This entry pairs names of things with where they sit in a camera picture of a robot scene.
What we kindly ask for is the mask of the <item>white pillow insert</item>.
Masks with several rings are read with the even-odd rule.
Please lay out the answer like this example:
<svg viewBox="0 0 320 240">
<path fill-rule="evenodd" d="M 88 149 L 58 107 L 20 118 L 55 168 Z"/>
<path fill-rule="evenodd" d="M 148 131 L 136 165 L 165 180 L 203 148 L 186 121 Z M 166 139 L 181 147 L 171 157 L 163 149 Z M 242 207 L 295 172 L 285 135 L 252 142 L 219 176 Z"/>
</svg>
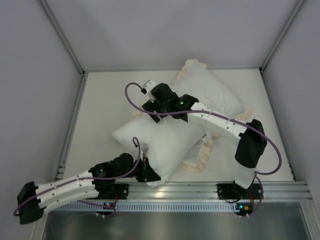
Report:
<svg viewBox="0 0 320 240">
<path fill-rule="evenodd" d="M 160 177 L 147 183 L 151 188 L 166 182 L 177 168 L 187 173 L 202 173 L 213 145 L 213 138 L 196 124 L 172 117 L 155 123 L 146 114 L 136 116 L 112 136 L 130 152 L 135 148 L 134 137 L 141 145 L 148 146 L 145 155 L 150 167 Z"/>
</svg>

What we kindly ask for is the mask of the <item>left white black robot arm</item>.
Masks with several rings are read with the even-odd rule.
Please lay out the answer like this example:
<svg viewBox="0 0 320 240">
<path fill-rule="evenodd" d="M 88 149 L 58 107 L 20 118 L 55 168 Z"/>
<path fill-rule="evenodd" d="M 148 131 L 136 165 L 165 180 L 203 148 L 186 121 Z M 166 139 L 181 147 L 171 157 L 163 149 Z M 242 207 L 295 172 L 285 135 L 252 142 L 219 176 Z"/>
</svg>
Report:
<svg viewBox="0 0 320 240">
<path fill-rule="evenodd" d="M 127 184 L 116 183 L 118 179 L 135 178 L 140 183 L 160 181 L 160 176 L 151 168 L 147 158 L 134 159 L 123 153 L 115 159 L 65 180 L 46 184 L 26 183 L 17 195 L 17 208 L 13 215 L 22 225 L 33 223 L 61 206 L 77 201 L 125 200 Z"/>
</svg>

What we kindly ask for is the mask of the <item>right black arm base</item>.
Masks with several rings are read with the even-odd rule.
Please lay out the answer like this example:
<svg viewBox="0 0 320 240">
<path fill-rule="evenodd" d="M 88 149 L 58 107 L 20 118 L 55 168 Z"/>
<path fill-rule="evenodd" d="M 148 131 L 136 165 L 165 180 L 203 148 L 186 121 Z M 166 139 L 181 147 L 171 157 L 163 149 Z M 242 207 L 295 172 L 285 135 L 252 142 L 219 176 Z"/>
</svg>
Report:
<svg viewBox="0 0 320 240">
<path fill-rule="evenodd" d="M 224 200 L 227 203 L 237 203 L 241 200 L 241 194 L 239 188 L 235 183 L 220 183 L 217 184 L 217 193 L 220 200 Z"/>
</svg>

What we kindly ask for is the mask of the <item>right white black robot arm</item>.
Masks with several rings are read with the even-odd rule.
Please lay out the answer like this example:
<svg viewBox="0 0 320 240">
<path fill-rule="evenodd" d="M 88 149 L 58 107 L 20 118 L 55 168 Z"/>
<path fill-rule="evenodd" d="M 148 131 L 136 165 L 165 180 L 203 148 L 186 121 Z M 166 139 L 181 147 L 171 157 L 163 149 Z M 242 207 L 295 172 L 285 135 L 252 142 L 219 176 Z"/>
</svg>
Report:
<svg viewBox="0 0 320 240">
<path fill-rule="evenodd" d="M 260 121 L 232 122 L 229 117 L 214 111 L 191 95 L 178 96 L 166 83 L 157 84 L 148 80 L 141 92 L 148 96 L 142 109 L 156 123 L 172 116 L 202 127 L 207 134 L 217 133 L 233 143 L 236 146 L 234 158 L 237 162 L 234 183 L 244 190 L 250 188 L 258 161 L 267 145 L 262 137 L 264 129 Z"/>
</svg>

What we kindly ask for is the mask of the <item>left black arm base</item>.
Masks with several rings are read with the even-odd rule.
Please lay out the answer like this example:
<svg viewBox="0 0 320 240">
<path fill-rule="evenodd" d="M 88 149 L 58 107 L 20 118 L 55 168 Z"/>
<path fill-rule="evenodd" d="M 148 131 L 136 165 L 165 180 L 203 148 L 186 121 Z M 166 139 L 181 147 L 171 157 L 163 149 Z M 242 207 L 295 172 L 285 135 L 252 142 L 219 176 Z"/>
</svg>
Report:
<svg viewBox="0 0 320 240">
<path fill-rule="evenodd" d="M 112 200 L 126 200 L 129 194 L 129 184 L 118 183 L 111 188 L 109 199 Z"/>
</svg>

